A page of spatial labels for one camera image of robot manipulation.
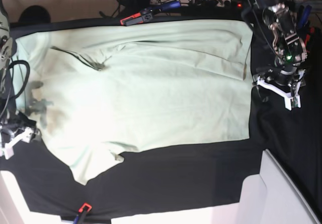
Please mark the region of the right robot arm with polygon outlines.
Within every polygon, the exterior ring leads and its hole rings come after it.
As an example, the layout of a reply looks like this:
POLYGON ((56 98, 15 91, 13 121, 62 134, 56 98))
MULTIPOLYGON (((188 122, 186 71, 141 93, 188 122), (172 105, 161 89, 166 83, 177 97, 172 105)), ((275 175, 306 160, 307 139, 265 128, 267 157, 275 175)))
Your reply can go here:
POLYGON ((30 76, 30 66, 24 60, 11 61, 13 38, 10 36, 8 14, 1 4, 1 147, 13 146, 23 141, 30 143, 40 135, 36 122, 28 119, 22 112, 9 108, 10 101, 16 100, 25 90, 30 76), (6 89, 9 72, 16 65, 26 67, 26 75, 20 90, 14 94, 13 86, 6 89))

